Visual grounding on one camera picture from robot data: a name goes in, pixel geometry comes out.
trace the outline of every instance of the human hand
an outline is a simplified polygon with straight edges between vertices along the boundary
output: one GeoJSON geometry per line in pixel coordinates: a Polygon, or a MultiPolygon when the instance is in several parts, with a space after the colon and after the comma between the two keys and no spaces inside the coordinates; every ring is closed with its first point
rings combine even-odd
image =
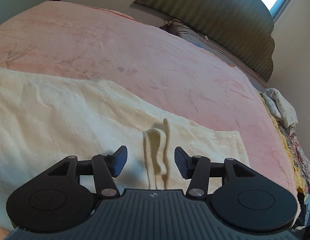
{"type": "Polygon", "coordinates": [[[4,240],[8,235],[9,231],[0,227],[0,240],[4,240]]]}

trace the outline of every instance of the logo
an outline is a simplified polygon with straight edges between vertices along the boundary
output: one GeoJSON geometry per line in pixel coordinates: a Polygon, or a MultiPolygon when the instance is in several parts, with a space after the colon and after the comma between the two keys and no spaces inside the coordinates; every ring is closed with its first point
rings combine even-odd
{"type": "Polygon", "coordinates": [[[156,198],[158,196],[158,194],[156,192],[153,192],[150,194],[151,197],[156,198]]]}

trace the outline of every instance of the striped fabric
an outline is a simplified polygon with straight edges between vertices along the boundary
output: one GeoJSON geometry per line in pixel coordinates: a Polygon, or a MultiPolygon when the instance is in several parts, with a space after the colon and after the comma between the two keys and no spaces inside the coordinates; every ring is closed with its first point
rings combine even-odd
{"type": "Polygon", "coordinates": [[[291,143],[291,140],[289,138],[289,135],[287,134],[285,128],[282,126],[282,124],[279,122],[279,121],[276,121],[277,122],[277,126],[278,128],[280,129],[280,132],[281,134],[284,136],[285,138],[285,141],[286,141],[286,144],[287,144],[287,147],[289,148],[290,152],[292,153],[292,156],[293,156],[293,161],[294,161],[294,165],[299,168],[300,170],[300,176],[304,179],[304,189],[303,189],[303,193],[305,195],[305,198],[306,199],[309,195],[309,186],[308,186],[308,183],[307,183],[307,179],[306,179],[306,176],[305,176],[305,173],[304,171],[302,170],[301,168],[301,164],[299,162],[299,159],[297,157],[297,154],[296,154],[296,151],[295,151],[295,147],[292,145],[291,143]]]}
{"type": "Polygon", "coordinates": [[[274,21],[261,0],[135,0],[182,20],[239,57],[266,82],[273,72],[274,21]]]}

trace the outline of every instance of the black circular pad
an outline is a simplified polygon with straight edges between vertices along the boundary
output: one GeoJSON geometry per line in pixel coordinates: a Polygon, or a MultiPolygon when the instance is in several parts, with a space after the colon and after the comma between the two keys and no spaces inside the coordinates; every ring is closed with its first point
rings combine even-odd
{"type": "Polygon", "coordinates": [[[34,178],[15,190],[6,204],[14,226],[52,233],[72,228],[94,208],[90,191],[65,176],[34,178]]]}
{"type": "Polygon", "coordinates": [[[34,193],[30,199],[30,205],[41,211],[52,211],[62,207],[67,201],[65,193],[55,189],[44,189],[34,193]]]}
{"type": "Polygon", "coordinates": [[[266,210],[275,203],[274,197],[262,190],[247,190],[238,195],[238,202],[251,210],[266,210]]]}
{"type": "Polygon", "coordinates": [[[210,199],[225,223],[250,232],[273,232],[291,226],[297,210],[293,195],[263,176],[236,178],[210,199]]]}

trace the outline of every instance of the pile of clothes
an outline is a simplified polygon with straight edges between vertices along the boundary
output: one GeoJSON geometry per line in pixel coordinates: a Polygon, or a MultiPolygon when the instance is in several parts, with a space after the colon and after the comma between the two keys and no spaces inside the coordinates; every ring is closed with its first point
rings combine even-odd
{"type": "Polygon", "coordinates": [[[274,88],[268,88],[265,93],[261,93],[262,98],[270,114],[277,121],[278,128],[286,139],[290,149],[294,165],[299,168],[301,177],[305,180],[303,189],[304,198],[302,198],[305,208],[305,223],[310,225],[310,161],[305,156],[296,135],[296,125],[298,124],[297,115],[294,107],[274,88]]]}

